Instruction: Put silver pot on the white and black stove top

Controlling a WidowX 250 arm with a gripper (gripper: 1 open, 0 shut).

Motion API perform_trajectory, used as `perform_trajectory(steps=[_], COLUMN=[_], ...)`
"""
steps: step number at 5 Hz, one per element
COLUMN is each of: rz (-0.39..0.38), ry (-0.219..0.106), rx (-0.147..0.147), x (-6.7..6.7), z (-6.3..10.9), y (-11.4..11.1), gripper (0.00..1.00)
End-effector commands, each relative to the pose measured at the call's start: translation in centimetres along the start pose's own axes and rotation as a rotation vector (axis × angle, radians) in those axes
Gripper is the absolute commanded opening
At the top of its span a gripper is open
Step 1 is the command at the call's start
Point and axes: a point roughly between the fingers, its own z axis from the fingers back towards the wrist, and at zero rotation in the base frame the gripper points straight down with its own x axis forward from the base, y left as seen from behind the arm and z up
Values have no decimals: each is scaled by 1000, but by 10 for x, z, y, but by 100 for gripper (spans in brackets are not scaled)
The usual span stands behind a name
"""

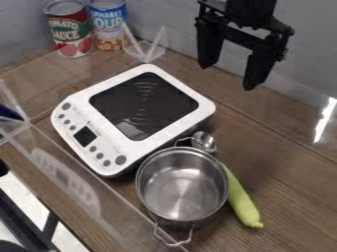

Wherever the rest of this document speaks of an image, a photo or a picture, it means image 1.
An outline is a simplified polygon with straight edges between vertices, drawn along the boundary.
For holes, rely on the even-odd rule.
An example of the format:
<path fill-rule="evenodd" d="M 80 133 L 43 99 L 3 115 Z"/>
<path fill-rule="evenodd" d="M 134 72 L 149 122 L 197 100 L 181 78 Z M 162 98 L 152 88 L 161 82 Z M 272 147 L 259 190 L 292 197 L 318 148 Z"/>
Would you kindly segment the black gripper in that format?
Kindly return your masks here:
<path fill-rule="evenodd" d="M 228 40 L 249 49 L 244 89 L 267 82 L 275 65 L 283 61 L 296 30 L 275 16 L 279 0 L 199 0 L 197 46 L 204 69 L 220 58 Z"/>

